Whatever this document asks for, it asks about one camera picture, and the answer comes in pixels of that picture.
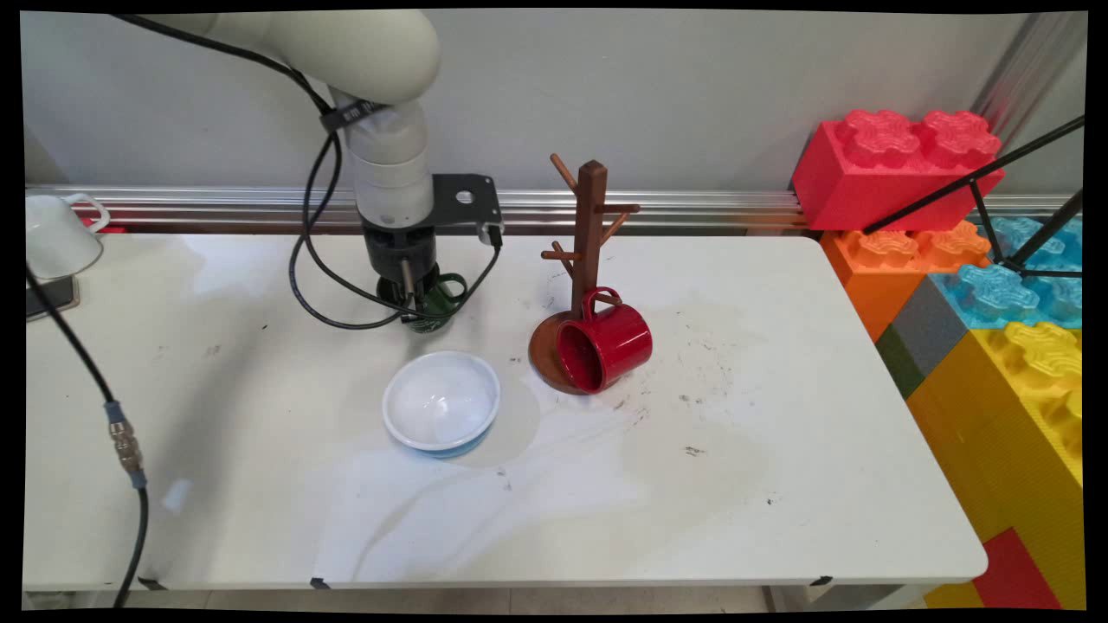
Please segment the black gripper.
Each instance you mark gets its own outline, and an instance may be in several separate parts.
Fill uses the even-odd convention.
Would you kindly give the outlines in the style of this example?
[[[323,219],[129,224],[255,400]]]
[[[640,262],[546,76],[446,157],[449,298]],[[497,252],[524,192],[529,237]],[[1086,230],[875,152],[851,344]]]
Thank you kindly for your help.
[[[435,289],[440,270],[437,261],[434,228],[382,229],[363,223],[365,246],[377,273],[377,298],[389,306],[407,306],[406,272],[408,265],[416,292],[413,308],[421,315],[407,316],[408,326],[439,326],[439,320],[428,318],[439,315],[439,296]]]

